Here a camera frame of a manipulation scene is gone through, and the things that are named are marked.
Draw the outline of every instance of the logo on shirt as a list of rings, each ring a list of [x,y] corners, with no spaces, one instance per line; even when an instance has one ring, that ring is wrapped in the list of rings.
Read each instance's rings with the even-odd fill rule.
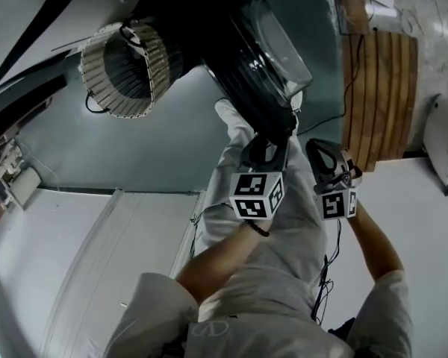
[[[196,337],[218,337],[229,330],[229,324],[226,321],[207,321],[195,324],[191,329],[191,333]]]

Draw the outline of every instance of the gray wall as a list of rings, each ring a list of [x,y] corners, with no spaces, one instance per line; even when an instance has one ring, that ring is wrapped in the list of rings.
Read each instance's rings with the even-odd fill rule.
[[[301,129],[341,113],[343,80],[340,34],[333,0],[268,0],[314,76],[305,92]],[[192,70],[141,119],[88,113],[78,72],[51,107],[19,135],[58,176],[61,186],[147,192],[205,189],[228,142],[214,112],[223,93],[203,68]],[[340,141],[341,121],[302,136]],[[28,156],[47,186],[55,177]]]
[[[69,86],[19,135],[61,186],[152,192],[207,186],[227,134],[214,112],[223,94],[204,68],[177,81],[140,119],[89,113],[85,95],[78,71],[70,73]],[[58,185],[31,163],[46,185]]]

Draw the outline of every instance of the wrist bracelet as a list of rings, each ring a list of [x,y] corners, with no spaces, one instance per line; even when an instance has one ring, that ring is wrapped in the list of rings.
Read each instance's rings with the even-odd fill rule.
[[[253,222],[253,220],[245,219],[245,222],[248,224],[248,226],[250,226],[259,235],[261,235],[263,237],[269,237],[269,232],[260,228],[258,225],[256,225],[256,223]]]

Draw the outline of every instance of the white wall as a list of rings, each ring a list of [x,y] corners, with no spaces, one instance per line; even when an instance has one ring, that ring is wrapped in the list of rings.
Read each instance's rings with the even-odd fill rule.
[[[36,353],[63,279],[109,195],[37,190],[0,221],[0,281]]]
[[[45,0],[0,0],[0,65]],[[56,54],[84,43],[102,26],[131,14],[138,0],[72,0],[1,82]]]
[[[410,288],[414,356],[448,357],[448,197],[426,159],[379,163],[364,176],[359,199],[402,258]],[[355,316],[373,282],[346,221],[340,254],[329,269],[335,282],[323,322],[341,326]],[[328,253],[337,225],[329,222]]]

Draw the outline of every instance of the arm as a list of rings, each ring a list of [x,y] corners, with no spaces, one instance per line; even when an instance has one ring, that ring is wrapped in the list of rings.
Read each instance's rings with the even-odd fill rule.
[[[375,285],[358,313],[346,342],[377,357],[411,357],[413,325],[403,265],[388,238],[358,203],[349,219]]]
[[[349,219],[349,223],[364,253],[368,270],[375,281],[391,271],[403,270],[403,264],[390,240],[360,202],[357,205],[357,214]]]
[[[263,230],[269,230],[270,222],[259,222],[258,225]],[[176,281],[200,305],[224,286],[237,268],[246,262],[261,239],[261,235],[243,223],[224,240],[188,262]]]

